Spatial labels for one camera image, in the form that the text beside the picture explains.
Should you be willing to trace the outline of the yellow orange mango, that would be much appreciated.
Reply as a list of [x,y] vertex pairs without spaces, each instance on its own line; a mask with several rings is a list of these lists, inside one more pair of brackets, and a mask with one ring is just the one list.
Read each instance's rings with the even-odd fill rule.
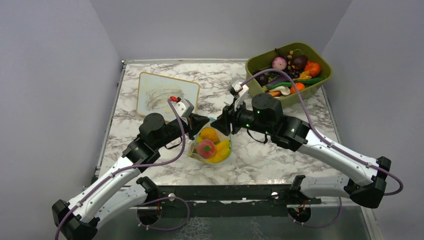
[[199,135],[198,135],[198,142],[202,142],[203,140],[210,140],[214,144],[220,142],[220,138],[216,132],[216,130],[212,127],[204,127]]

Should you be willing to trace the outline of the clear zip top bag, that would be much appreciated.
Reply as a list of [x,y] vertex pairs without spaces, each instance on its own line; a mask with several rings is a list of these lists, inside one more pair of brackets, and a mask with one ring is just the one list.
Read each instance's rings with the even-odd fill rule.
[[188,157],[210,165],[218,165],[229,159],[232,152],[230,136],[222,134],[211,126],[214,118],[195,135],[190,143]]

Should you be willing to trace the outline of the yellow banana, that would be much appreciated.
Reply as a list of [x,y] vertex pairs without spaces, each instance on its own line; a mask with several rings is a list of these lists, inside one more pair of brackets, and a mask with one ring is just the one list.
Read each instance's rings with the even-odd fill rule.
[[231,141],[229,139],[220,141],[219,143],[217,143],[215,145],[215,152],[216,153],[225,152],[225,151],[230,150],[230,149],[231,149]]
[[207,158],[206,161],[211,164],[218,164],[225,161],[231,154],[231,149],[215,153],[214,156]]

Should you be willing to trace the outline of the pink peach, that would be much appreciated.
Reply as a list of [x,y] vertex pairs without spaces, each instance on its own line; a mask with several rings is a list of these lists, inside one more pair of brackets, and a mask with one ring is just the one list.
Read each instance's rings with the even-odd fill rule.
[[216,146],[210,139],[204,139],[196,146],[196,153],[204,159],[213,157],[216,153]]

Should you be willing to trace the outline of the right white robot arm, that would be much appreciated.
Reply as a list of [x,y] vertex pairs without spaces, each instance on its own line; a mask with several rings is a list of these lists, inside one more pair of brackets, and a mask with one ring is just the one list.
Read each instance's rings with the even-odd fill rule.
[[380,205],[391,167],[388,158],[367,157],[323,135],[317,136],[306,121],[285,115],[280,101],[267,93],[256,95],[251,103],[252,110],[244,103],[238,109],[233,104],[225,106],[211,126],[226,136],[241,128],[264,134],[278,147],[309,155],[342,173],[327,177],[296,176],[288,190],[292,202],[340,197],[370,209]]

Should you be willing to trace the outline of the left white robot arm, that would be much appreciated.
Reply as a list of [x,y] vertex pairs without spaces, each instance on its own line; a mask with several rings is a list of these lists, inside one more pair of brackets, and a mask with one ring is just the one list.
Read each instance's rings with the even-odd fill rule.
[[68,240],[91,240],[101,227],[127,209],[155,203],[158,189],[149,178],[125,191],[121,188],[148,167],[157,166],[160,148],[181,139],[184,149],[185,136],[193,138],[210,119],[191,113],[187,121],[177,117],[167,123],[159,113],[147,115],[135,140],[104,175],[70,200],[60,199],[53,204],[57,227],[54,238],[62,234]]

